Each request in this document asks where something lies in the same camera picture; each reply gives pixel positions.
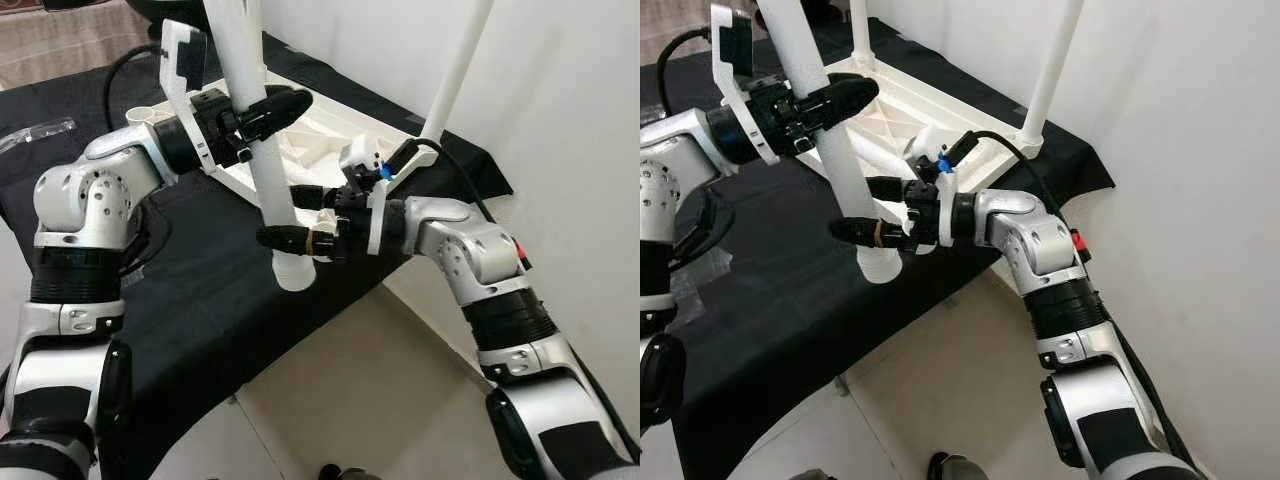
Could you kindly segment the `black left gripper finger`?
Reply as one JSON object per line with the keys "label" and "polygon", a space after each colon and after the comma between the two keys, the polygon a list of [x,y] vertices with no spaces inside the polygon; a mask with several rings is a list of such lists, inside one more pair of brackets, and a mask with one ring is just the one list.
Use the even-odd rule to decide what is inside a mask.
{"label": "black left gripper finger", "polygon": [[800,122],[805,132],[829,131],[861,113],[881,92],[873,79],[855,73],[828,74],[829,83],[800,100]]}
{"label": "black left gripper finger", "polygon": [[236,132],[246,141],[265,141],[293,125],[312,105],[308,90],[269,84],[266,97],[236,114]]}

